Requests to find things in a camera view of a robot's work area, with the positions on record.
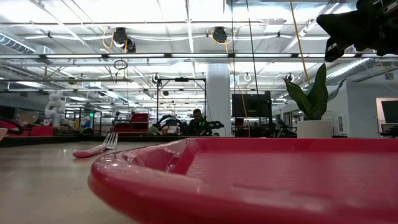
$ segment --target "white pot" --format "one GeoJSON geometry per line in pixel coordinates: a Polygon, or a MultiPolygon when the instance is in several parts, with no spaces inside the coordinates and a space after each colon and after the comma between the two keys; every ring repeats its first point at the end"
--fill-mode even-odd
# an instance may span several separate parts
{"type": "Polygon", "coordinates": [[[331,138],[333,128],[330,121],[299,121],[297,138],[331,138]]]}

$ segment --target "pink fork handle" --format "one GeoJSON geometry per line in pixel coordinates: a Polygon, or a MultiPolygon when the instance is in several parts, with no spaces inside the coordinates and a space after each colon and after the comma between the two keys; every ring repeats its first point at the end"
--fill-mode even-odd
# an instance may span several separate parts
{"type": "Polygon", "coordinates": [[[74,152],[73,156],[75,156],[76,158],[87,158],[90,156],[94,156],[95,154],[101,153],[101,152],[105,151],[105,149],[106,149],[106,147],[104,145],[99,145],[99,146],[92,147],[90,149],[85,149],[85,150],[74,152]]]}

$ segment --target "ceiling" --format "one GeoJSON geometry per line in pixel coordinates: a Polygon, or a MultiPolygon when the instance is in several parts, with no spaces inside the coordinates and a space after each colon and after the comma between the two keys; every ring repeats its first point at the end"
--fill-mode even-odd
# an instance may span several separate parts
{"type": "MultiPolygon", "coordinates": [[[[304,0],[294,3],[295,20],[301,35],[302,50],[305,54],[323,54],[328,38],[327,33],[316,25],[315,18],[319,13],[342,13],[355,10],[355,2],[330,3],[326,1],[304,0]]],[[[39,49],[42,46],[53,50],[53,54],[115,54],[124,53],[123,49],[111,45],[111,34],[116,27],[125,27],[127,34],[135,42],[137,54],[157,53],[219,53],[225,54],[297,54],[299,46],[295,38],[295,26],[290,4],[285,0],[264,3],[261,0],[249,0],[249,11],[245,1],[237,0],[43,0],[41,4],[35,0],[2,0],[0,2],[0,34],[7,33],[27,46],[39,49]],[[231,41],[228,45],[217,44],[211,38],[216,26],[222,26],[231,41]]],[[[20,54],[9,47],[0,45],[0,54],[20,54]]],[[[305,63],[310,78],[320,65],[318,59],[307,55],[305,63]]],[[[70,85],[65,82],[44,83],[51,89],[86,89],[79,94],[92,102],[120,102],[127,99],[139,105],[142,110],[154,109],[155,103],[151,96],[155,95],[152,79],[155,74],[160,78],[190,77],[206,78],[207,65],[218,62],[214,58],[131,58],[126,70],[118,75],[113,67],[115,60],[106,59],[74,59],[57,58],[50,63],[37,60],[9,59],[3,62],[0,77],[3,79],[18,78],[38,80],[50,78],[62,80],[71,77],[76,79],[101,79],[101,82],[77,82],[70,85]],[[25,73],[16,68],[23,68],[25,73]],[[98,96],[99,89],[125,89],[115,91],[118,96],[98,96]]],[[[338,66],[340,62],[328,63],[328,68],[338,66]]],[[[299,58],[263,58],[256,60],[254,71],[251,58],[237,58],[231,63],[231,74],[236,75],[237,85],[242,89],[255,88],[254,72],[257,74],[259,88],[283,88],[282,77],[293,74],[296,82],[303,83],[303,64],[299,58]]],[[[14,84],[13,88],[38,89],[32,86],[14,84]]],[[[203,98],[200,86],[195,82],[170,82],[164,89],[177,88],[184,91],[170,91],[168,96],[161,98],[203,98]]],[[[278,98],[283,91],[272,91],[278,98]]],[[[169,113],[171,105],[163,104],[164,113],[169,113]]],[[[189,107],[200,108],[203,101],[192,102],[189,107]]],[[[185,103],[174,105],[172,110],[177,114],[191,113],[185,103]]]]}

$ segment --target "fork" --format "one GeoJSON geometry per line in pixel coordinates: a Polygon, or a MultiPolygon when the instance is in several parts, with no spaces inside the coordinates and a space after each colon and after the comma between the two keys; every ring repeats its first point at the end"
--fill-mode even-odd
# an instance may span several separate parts
{"type": "Polygon", "coordinates": [[[76,158],[87,158],[94,156],[95,154],[101,153],[107,149],[114,150],[118,143],[119,133],[108,133],[102,144],[89,149],[84,149],[73,153],[76,158]]]}

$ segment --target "table surface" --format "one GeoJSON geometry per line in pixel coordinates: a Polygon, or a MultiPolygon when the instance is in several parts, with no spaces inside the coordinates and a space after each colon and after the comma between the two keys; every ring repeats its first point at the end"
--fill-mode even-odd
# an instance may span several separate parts
{"type": "MultiPolygon", "coordinates": [[[[87,186],[93,161],[77,150],[98,142],[0,148],[1,223],[134,223],[98,199],[87,186]]],[[[117,150],[158,143],[119,142],[117,150]]]]}

